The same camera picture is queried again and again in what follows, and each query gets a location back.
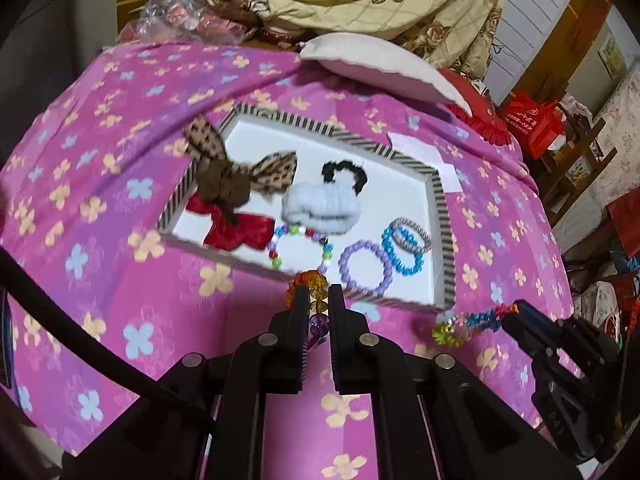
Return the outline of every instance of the pink bed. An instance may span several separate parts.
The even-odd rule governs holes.
[[[154,226],[189,159],[181,127],[246,101],[343,123],[377,142],[399,132],[436,146],[463,193],[448,194],[456,311],[525,299],[572,312],[568,283],[517,144],[492,146],[442,107],[402,102],[290,53],[201,44],[126,44],[103,53],[34,121],[0,173],[10,201],[0,243],[87,332],[158,378],[188,352],[233,351],[283,309],[285,286],[159,242]],[[11,303],[17,397],[80,452],[134,400],[61,348]],[[431,356],[433,315],[370,304],[372,332]],[[530,359],[503,332],[453,353],[529,423]],[[265,479],[377,479],[370,400],[334,391],[329,345],[308,356],[295,397],[270,397]]]

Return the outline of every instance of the floral curtain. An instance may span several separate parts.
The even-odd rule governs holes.
[[[596,182],[604,192],[603,206],[640,187],[640,62],[628,71],[609,101],[596,117],[606,124],[598,135],[604,153],[618,154]]]

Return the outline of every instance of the red ruffled pillow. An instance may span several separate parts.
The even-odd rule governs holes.
[[[446,105],[447,108],[460,121],[471,126],[487,142],[498,146],[509,144],[511,136],[507,125],[495,113],[494,106],[478,93],[469,80],[448,68],[441,68],[440,73],[456,87],[469,104],[472,116],[469,117],[462,108],[456,105]]]

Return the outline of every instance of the red bag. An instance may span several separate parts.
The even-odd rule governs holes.
[[[558,100],[538,104],[526,92],[518,92],[507,105],[504,122],[520,147],[534,159],[564,132],[555,112],[557,104]]]

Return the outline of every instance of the blue beaded bracelet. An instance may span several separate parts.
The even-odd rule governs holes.
[[[404,227],[398,227],[398,232],[402,236],[402,238],[411,246],[415,247],[418,245],[418,242],[415,240],[415,237],[409,232],[409,229],[405,229]],[[399,274],[403,274],[404,276],[413,276],[422,270],[422,254],[415,253],[414,254],[414,266],[407,267],[400,258],[396,255],[394,251],[392,238],[394,235],[394,229],[389,226],[382,233],[382,247],[386,251],[386,254],[389,256],[391,260],[391,264],[394,266],[394,269]]]

